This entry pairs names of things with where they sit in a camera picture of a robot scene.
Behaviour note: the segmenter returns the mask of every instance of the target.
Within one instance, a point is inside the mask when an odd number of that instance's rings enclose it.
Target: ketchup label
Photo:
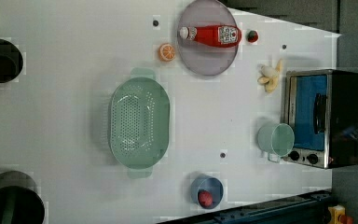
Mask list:
[[[238,30],[230,26],[219,27],[219,42],[221,44],[236,43],[238,39]]]
[[[188,38],[189,40],[193,40],[194,37],[197,35],[197,28],[196,27],[188,27]]]

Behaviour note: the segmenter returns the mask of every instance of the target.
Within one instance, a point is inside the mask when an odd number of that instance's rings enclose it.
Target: orange object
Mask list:
[[[163,62],[170,62],[175,58],[175,48],[166,43],[158,48],[158,57]]]

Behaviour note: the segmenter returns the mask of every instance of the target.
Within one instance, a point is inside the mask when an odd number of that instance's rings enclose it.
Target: plate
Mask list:
[[[228,8],[216,0],[194,1],[182,13],[177,27],[178,49],[184,64],[194,73],[219,75],[234,62],[238,46],[227,49],[213,48],[179,36],[182,27],[216,24],[237,25]]]

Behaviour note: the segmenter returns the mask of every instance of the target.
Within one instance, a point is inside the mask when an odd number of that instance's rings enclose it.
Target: floor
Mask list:
[[[358,0],[221,0],[228,7],[343,35],[339,67],[358,72]],[[358,223],[358,166],[333,171],[333,194]]]

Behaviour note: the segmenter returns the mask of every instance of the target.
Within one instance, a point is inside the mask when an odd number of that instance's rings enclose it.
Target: bowl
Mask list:
[[[199,201],[199,193],[208,191],[212,194],[212,204],[210,206],[202,206]],[[223,199],[223,185],[220,180],[208,176],[199,175],[191,184],[191,199],[194,203],[205,209],[214,209]]]

